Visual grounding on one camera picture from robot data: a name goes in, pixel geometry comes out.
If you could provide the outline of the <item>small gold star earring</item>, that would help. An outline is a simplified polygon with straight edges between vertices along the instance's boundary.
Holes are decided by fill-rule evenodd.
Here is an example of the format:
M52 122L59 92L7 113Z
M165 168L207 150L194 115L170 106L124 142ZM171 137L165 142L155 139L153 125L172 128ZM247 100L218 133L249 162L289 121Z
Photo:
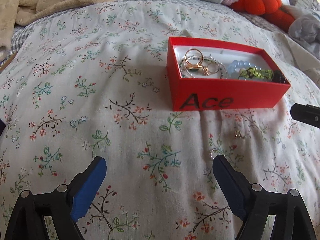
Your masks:
M243 135L240 130L236 130L235 131L235 138L237 138L237 139L245 139L246 136Z

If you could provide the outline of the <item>grey crumpled cloth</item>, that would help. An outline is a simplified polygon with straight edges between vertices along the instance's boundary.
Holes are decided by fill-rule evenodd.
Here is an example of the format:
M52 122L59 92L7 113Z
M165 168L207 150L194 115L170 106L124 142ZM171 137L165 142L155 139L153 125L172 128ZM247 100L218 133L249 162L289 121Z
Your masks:
M319 16L306 14L297 18L289 27L289 36L319 59Z

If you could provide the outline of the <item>black hair claw clip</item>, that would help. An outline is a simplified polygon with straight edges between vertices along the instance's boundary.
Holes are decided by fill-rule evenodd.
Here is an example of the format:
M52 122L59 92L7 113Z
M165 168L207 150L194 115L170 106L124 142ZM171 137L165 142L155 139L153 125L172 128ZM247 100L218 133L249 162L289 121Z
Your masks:
M280 84L289 84L287 78L280 70L274 70L271 82Z

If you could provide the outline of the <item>red Ace box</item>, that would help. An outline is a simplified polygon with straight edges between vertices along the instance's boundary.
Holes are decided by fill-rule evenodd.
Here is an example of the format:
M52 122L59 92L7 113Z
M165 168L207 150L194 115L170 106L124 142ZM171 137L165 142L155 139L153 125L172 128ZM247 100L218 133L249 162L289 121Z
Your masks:
M272 108L291 87L282 83L241 80L234 75L204 76L196 72L192 77L182 73L179 64L185 55L215 59L228 66L234 60L249 62L284 78L268 53L244 44L194 37L170 37L168 40L167 72L173 111L204 111L218 109Z

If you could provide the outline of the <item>orange pumpkin plush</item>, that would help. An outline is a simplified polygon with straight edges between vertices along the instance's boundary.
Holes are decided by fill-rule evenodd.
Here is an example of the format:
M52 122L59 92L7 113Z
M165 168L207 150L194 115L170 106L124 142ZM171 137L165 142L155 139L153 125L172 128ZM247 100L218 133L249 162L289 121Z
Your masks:
M230 7L236 12L261 16L286 33L295 21L292 15L281 9L281 0L238 0L232 3Z

